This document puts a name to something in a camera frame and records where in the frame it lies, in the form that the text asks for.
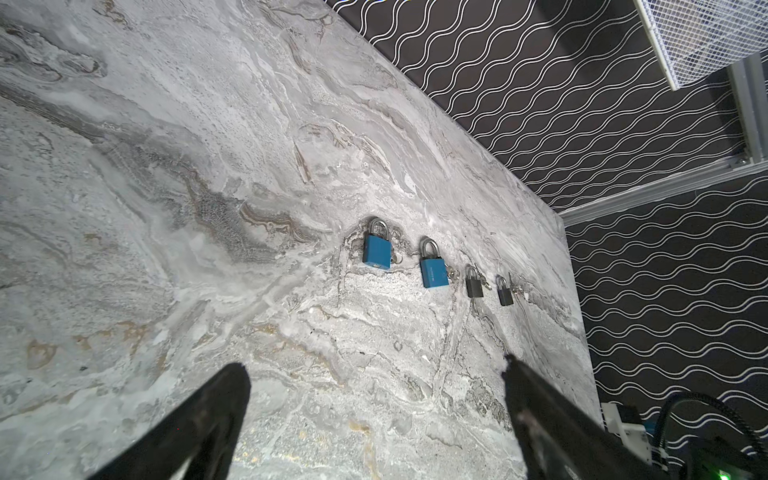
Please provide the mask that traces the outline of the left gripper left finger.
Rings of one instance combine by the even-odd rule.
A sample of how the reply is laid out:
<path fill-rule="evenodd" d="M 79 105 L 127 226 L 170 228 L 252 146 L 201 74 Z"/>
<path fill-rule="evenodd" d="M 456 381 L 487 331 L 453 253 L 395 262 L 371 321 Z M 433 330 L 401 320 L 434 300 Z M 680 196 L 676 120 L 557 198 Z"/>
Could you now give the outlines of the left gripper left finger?
<path fill-rule="evenodd" d="M 225 479 L 250 399 L 241 363 L 225 365 L 93 479 Z"/>

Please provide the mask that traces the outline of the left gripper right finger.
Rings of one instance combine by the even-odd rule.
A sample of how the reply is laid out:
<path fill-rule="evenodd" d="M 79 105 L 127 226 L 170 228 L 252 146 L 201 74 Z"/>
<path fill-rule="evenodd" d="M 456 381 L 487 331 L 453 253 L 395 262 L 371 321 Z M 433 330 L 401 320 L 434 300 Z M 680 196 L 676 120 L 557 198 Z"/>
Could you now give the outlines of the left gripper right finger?
<path fill-rule="evenodd" d="M 664 479 L 516 356 L 505 402 L 528 479 Z"/>

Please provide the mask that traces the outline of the black padlock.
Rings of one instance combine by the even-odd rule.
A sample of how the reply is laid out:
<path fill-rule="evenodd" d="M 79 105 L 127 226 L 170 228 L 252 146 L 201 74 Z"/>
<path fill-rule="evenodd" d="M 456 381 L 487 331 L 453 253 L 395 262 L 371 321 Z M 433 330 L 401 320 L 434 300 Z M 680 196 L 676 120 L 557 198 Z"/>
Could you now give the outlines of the black padlock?
<path fill-rule="evenodd" d="M 467 296 L 469 298 L 482 298 L 484 296 L 483 282 L 475 266 L 468 265 L 466 267 L 465 281 Z"/>
<path fill-rule="evenodd" d="M 514 304 L 514 297 L 509 286 L 507 278 L 503 275 L 496 276 L 496 287 L 499 303 L 501 306 L 511 306 Z"/>

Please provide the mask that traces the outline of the blue padlock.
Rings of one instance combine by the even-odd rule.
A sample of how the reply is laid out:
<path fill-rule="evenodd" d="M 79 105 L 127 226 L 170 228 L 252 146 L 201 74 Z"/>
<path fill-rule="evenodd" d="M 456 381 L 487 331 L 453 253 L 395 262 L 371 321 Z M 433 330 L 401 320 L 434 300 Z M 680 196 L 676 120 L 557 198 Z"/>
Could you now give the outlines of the blue padlock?
<path fill-rule="evenodd" d="M 378 218 L 372 218 L 369 222 L 368 233 L 364 240 L 363 263 L 389 270 L 392 258 L 392 245 L 387 223 Z"/>
<path fill-rule="evenodd" d="M 429 237 L 424 237 L 420 241 L 419 250 L 423 286 L 427 289 L 448 286 L 446 264 L 437 243 Z"/>

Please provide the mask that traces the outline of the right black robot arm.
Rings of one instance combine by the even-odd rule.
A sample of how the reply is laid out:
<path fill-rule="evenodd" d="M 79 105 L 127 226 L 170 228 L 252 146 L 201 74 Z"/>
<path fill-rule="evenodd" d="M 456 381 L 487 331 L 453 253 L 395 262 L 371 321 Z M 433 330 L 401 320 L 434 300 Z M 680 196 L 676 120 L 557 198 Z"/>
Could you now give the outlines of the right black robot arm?
<path fill-rule="evenodd" d="M 685 480 L 766 479 L 767 468 L 729 445 L 723 438 L 692 439 L 678 473 Z"/>

